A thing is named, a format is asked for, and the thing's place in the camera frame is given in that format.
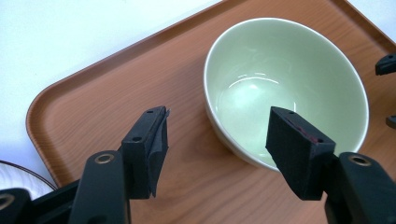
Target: light green bowl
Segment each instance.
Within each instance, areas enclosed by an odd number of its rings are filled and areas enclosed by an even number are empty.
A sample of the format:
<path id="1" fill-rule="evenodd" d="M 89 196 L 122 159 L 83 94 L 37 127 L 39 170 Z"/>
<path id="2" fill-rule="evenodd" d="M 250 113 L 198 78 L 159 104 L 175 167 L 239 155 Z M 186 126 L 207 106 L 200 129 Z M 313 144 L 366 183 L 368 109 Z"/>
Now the light green bowl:
<path id="1" fill-rule="evenodd" d="M 369 110 L 358 73 L 318 32 L 294 21 L 243 21 L 224 32 L 205 62 L 206 111 L 237 156 L 274 170 L 265 148 L 272 105 L 300 114 L 336 143 L 359 150 Z"/>

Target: wooden tray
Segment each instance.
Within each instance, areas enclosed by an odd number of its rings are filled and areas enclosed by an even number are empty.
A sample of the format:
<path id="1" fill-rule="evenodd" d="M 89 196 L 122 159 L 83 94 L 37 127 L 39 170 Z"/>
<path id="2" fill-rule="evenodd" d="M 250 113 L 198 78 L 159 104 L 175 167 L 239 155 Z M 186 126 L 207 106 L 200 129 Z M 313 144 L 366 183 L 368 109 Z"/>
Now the wooden tray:
<path id="1" fill-rule="evenodd" d="M 326 223 L 322 202 L 301 202 L 280 173 L 256 168 L 215 136 L 205 113 L 205 57 L 216 38 L 252 18 L 297 21 L 327 36 L 361 75 L 370 127 L 361 153 L 396 179 L 396 76 L 375 63 L 396 47 L 342 0 L 227 1 L 124 49 L 41 92 L 27 129 L 59 186 L 91 154 L 117 149 L 144 110 L 172 109 L 158 197 L 132 201 L 134 223 Z"/>

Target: tray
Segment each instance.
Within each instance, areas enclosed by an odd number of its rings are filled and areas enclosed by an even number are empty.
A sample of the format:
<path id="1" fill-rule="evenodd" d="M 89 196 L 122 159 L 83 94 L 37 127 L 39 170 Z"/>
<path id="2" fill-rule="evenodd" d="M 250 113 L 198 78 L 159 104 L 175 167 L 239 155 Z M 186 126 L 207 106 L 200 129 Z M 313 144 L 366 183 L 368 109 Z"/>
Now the tray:
<path id="1" fill-rule="evenodd" d="M 256 168 L 216 137 L 205 113 L 205 57 L 216 38 L 252 18 L 297 21 L 328 37 L 353 63 L 370 104 L 361 153 L 396 179 L 396 76 L 375 63 L 396 51 L 342 0 L 225 1 L 77 72 L 42 91 L 28 133 L 61 187 L 79 179 L 91 154 L 117 149 L 144 110 L 172 109 L 169 151 L 157 198 L 132 201 L 134 223 L 326 223 L 323 200 L 301 202 L 280 173 Z"/>

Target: black object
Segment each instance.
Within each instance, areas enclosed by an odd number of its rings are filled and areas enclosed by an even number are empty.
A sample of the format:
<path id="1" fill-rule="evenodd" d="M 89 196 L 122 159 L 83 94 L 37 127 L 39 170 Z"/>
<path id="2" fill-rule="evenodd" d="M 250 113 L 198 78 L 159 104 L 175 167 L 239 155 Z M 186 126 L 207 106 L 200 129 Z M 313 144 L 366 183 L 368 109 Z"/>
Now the black object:
<path id="1" fill-rule="evenodd" d="M 0 222 L 130 223 L 130 199 L 155 196 L 168 149 L 164 106 L 140 117 L 118 151 L 87 159 L 82 178 L 31 201 L 26 189 L 0 190 Z"/>
<path id="2" fill-rule="evenodd" d="M 373 159 L 345 152 L 297 113 L 272 107 L 267 145 L 279 171 L 302 200 L 325 204 L 329 223 L 396 223 L 396 185 Z"/>
<path id="3" fill-rule="evenodd" d="M 383 57 L 375 65 L 375 74 L 378 76 L 394 72 L 396 72 L 396 53 Z M 396 115 L 387 117 L 385 122 L 390 128 L 396 129 Z"/>

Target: ceramic bowl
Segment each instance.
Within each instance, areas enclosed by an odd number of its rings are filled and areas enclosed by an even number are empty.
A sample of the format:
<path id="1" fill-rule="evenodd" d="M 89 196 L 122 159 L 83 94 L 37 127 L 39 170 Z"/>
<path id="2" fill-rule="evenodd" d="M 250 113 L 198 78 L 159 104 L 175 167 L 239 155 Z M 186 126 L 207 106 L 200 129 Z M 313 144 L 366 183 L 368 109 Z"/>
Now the ceramic bowl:
<path id="1" fill-rule="evenodd" d="M 335 143 L 359 150 L 369 109 L 360 77 L 326 37 L 294 21 L 240 22 L 210 49 L 204 73 L 206 111 L 237 156 L 274 170 L 265 148 L 272 105 L 300 114 Z"/>

